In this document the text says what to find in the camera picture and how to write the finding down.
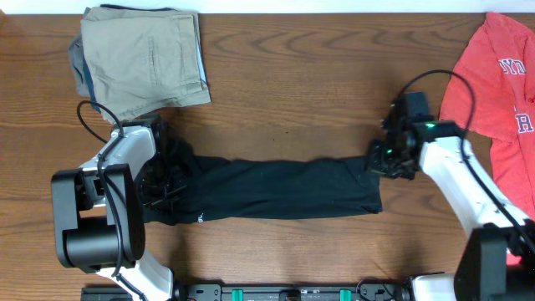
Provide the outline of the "black polo shirt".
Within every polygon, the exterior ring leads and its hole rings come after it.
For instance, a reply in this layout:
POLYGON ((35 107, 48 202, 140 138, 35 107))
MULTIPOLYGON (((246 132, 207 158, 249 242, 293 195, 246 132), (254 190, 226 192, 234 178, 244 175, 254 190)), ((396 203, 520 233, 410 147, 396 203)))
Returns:
POLYGON ((199 156, 184 140, 187 188, 172 209, 142 204, 146 222, 170 226, 230 217, 298 220, 378 214, 380 179, 363 157, 246 161, 199 156))

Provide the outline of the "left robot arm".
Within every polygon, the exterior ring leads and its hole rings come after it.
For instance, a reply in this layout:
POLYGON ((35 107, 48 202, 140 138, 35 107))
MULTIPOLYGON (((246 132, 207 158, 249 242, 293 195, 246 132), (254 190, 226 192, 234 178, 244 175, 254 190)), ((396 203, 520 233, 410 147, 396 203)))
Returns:
POLYGON ((51 178, 56 254, 116 283, 130 300, 175 300, 172 270, 145 246, 151 218, 170 222, 158 206, 171 198, 171 133, 159 115, 116 126, 98 153, 51 178))

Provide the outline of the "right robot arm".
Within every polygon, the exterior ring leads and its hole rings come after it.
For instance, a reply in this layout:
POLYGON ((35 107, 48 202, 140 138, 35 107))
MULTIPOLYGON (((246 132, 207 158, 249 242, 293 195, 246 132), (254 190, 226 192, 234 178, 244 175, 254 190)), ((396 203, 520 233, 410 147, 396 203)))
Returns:
POLYGON ((383 177, 428 175, 467 236, 454 273, 414 276, 400 298, 534 298, 534 221, 500 191, 454 122, 391 126, 383 140, 370 143, 368 158, 368 169, 383 177))

